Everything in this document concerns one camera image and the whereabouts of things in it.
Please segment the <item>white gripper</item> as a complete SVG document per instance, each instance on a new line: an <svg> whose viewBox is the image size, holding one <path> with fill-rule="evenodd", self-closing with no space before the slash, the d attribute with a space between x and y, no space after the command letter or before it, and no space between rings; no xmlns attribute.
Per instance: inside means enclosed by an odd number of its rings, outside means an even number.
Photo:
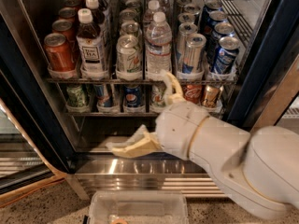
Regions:
<svg viewBox="0 0 299 224"><path fill-rule="evenodd" d="M192 137L209 114L204 108L184 101L183 90L172 73L162 70L160 75L166 86L164 101L169 106L156 119L155 133L141 125L125 142L106 143L115 156L133 159L162 149L182 160L188 159Z"/></svg>

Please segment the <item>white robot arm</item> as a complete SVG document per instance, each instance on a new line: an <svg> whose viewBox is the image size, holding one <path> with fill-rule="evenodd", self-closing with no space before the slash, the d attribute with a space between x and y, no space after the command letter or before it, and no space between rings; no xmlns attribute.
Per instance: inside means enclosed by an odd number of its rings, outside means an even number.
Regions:
<svg viewBox="0 0 299 224"><path fill-rule="evenodd" d="M216 119L183 97L177 78L162 71L166 108L153 133L142 125L127 141L108 143L114 155L137 158L156 150L202 167L231 200L256 217L299 208L299 134L279 126L254 133Z"/></svg>

